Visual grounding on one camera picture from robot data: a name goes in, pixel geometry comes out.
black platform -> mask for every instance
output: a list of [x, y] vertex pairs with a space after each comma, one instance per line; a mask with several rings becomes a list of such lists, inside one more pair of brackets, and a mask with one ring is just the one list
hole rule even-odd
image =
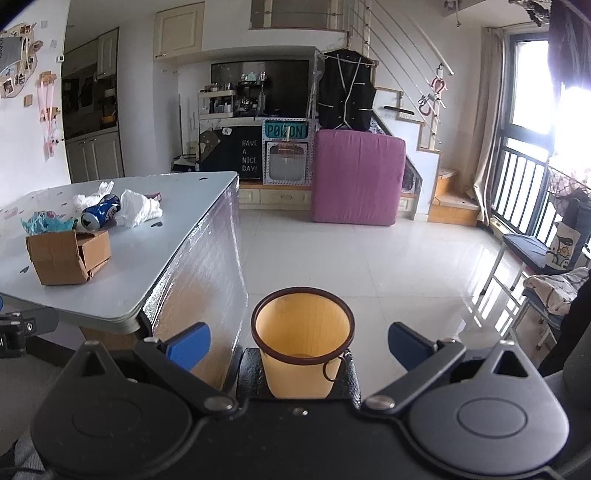
[[[361, 404], [361, 392], [357, 382], [357, 373], [353, 355], [349, 350], [343, 354], [337, 380], [327, 398], [350, 398], [356, 407]], [[274, 398], [262, 367], [261, 351], [258, 348], [246, 348], [240, 361], [236, 399], [243, 403], [247, 398]]]

brown bucket rim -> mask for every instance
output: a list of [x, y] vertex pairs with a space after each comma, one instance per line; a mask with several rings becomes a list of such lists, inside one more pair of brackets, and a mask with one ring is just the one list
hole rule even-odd
[[[279, 353], [276, 350], [273, 350], [265, 342], [262, 341], [260, 335], [256, 331], [256, 319], [259, 313], [268, 303], [272, 302], [273, 300], [276, 300], [279, 297], [284, 297], [286, 295], [292, 295], [294, 293], [311, 293], [314, 295], [318, 295], [320, 297], [324, 297], [335, 302], [339, 307], [343, 309], [343, 311], [347, 315], [347, 318], [349, 319], [350, 329], [349, 335], [338, 348], [322, 356], [313, 356], [311, 358], [295, 358], [289, 355], [285, 355], [283, 353]], [[283, 288], [282, 290], [277, 290], [267, 295], [258, 303], [254, 311], [252, 312], [251, 332], [252, 337], [254, 338], [254, 341], [258, 345], [258, 347], [267, 355], [273, 357], [275, 360], [279, 360], [280, 362], [290, 365], [321, 365], [337, 358], [339, 355], [344, 353], [345, 350], [347, 350], [347, 348], [353, 341], [353, 336], [355, 334], [355, 317], [353, 316], [353, 312], [351, 311], [349, 306], [341, 298], [339, 298], [337, 295], [332, 294], [329, 291], [321, 290], [320, 288], [314, 287], [289, 287]]]

teal sign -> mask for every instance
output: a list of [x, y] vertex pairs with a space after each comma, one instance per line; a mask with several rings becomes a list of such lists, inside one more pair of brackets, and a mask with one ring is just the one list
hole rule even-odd
[[303, 140], [308, 138], [308, 124], [306, 122], [284, 122], [275, 120], [265, 121], [265, 136], [267, 138]]

blue chair seat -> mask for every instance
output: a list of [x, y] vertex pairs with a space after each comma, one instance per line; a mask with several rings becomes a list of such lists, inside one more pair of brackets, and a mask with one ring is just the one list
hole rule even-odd
[[548, 312], [548, 309], [542, 303], [542, 301], [540, 300], [540, 297], [538, 297], [538, 294], [536, 292], [534, 292], [534, 290], [532, 290], [531, 288], [525, 288], [523, 291], [523, 295], [524, 295], [524, 297], [529, 299], [531, 304], [538, 311], [545, 313], [546, 321], [548, 322], [548, 325], [550, 325], [550, 328], [553, 329], [553, 333], [555, 331], [559, 332], [560, 326], [562, 325], [562, 320], [564, 319], [564, 317], [561, 317], [559, 315], [553, 315], [552, 313]]
[[557, 275], [572, 270], [556, 270], [546, 266], [546, 252], [548, 247], [544, 242], [534, 236], [508, 233], [503, 235], [503, 242], [524, 264], [526, 264], [536, 275]]

screw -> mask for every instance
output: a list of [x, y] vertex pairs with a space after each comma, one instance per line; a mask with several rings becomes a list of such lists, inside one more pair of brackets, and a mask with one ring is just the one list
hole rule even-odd
[[370, 410], [391, 410], [396, 406], [396, 402], [387, 395], [374, 395], [365, 401], [365, 405]]
[[308, 411], [302, 407], [296, 407], [291, 412], [297, 417], [305, 417], [306, 415], [308, 415]]
[[234, 408], [234, 402], [228, 397], [209, 397], [203, 402], [206, 409], [211, 411], [228, 411]]

